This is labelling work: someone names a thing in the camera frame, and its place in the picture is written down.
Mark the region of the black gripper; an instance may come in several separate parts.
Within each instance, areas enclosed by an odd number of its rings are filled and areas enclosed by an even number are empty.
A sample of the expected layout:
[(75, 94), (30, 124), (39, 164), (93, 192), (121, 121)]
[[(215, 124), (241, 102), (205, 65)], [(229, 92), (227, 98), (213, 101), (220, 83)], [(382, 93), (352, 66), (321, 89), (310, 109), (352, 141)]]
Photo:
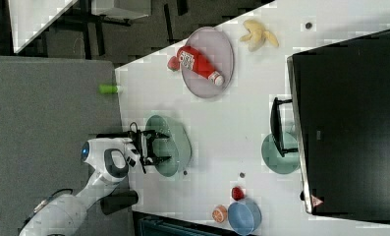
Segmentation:
[(169, 136), (155, 130), (130, 130), (128, 132), (129, 137), (132, 139), (133, 144), (135, 145), (139, 153), (139, 162), (142, 166), (146, 165), (158, 165), (164, 161), (170, 159), (170, 156), (154, 156), (148, 157), (148, 145), (147, 139), (169, 139)]

